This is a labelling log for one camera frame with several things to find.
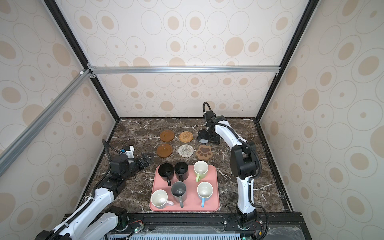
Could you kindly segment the woven rattan coaster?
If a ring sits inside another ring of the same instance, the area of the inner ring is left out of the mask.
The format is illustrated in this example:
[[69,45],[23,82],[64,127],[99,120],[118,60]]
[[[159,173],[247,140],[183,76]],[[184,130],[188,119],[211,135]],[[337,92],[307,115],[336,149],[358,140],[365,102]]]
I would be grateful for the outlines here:
[[184,131],[179,135],[179,140],[182,143],[189,143],[193,140],[193,138],[194,138],[194,135],[189,131]]

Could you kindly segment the cork paw coaster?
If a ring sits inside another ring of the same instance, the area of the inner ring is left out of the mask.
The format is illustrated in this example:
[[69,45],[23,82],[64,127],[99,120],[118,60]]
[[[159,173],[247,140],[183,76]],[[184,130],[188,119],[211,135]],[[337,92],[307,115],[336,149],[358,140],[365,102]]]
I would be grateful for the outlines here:
[[200,161],[208,161],[213,157],[212,147],[200,145],[196,151],[196,156]]

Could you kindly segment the brown wooden coaster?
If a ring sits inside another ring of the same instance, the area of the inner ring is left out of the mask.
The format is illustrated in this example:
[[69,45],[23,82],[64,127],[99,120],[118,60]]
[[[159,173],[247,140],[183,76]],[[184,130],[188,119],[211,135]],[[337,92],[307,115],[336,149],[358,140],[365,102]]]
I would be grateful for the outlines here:
[[157,155],[161,158],[167,158],[173,153],[173,148],[169,144],[161,144],[157,148]]
[[174,137],[175,137],[175,133],[172,130],[165,130],[165,131],[162,131],[160,134],[161,141],[166,143],[172,141]]

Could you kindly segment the black mug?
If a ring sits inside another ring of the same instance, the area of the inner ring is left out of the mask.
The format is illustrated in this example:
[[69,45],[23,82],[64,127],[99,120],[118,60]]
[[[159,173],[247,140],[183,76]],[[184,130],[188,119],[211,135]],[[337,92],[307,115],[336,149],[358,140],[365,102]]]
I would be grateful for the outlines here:
[[189,166],[185,162],[175,164],[175,174],[179,181],[185,181],[189,176]]
[[160,165],[158,168],[158,173],[160,177],[167,182],[168,186],[172,185],[171,181],[175,175],[174,166],[172,164],[164,163]]

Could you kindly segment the multicolour woven coaster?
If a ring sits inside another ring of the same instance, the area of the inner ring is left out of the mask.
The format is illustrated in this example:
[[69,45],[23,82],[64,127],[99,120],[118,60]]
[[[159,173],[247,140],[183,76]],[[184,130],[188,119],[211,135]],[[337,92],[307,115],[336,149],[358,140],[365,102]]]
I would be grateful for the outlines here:
[[182,145],[178,148],[178,153],[183,158],[189,158],[194,153],[194,148],[191,145]]

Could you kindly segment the green mug white inside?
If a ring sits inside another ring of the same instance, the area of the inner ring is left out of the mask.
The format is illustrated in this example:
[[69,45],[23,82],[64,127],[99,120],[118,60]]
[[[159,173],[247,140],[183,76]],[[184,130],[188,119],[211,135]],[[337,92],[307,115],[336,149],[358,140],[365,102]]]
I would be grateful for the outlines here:
[[208,174],[209,166],[204,161],[198,161],[194,164],[194,172],[196,175],[196,182],[198,183],[203,178],[205,178]]

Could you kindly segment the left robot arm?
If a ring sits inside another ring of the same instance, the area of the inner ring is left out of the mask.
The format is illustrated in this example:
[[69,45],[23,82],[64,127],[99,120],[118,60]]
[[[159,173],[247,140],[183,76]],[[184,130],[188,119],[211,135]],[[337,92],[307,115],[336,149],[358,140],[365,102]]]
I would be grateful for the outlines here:
[[37,240],[99,240],[112,230],[121,232],[128,227],[127,210],[111,204],[128,179],[153,163],[154,153],[136,158],[134,147],[130,146],[111,157],[113,147],[105,140],[102,143],[109,160],[106,173],[75,212],[51,231],[41,231]]

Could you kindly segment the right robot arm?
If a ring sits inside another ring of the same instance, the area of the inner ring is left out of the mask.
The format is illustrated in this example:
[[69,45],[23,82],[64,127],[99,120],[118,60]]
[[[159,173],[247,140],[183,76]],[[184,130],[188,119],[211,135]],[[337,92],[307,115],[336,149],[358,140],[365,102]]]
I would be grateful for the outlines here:
[[254,180],[262,173],[262,164],[256,145],[242,138],[229,124],[224,116],[217,116],[207,103],[203,103],[205,130],[199,130],[198,141],[219,144],[224,140],[230,147],[230,168],[237,178],[238,203],[237,222],[241,230],[248,230],[254,223],[261,227],[255,234],[255,240],[262,240],[269,230],[269,220],[264,207],[255,204]]

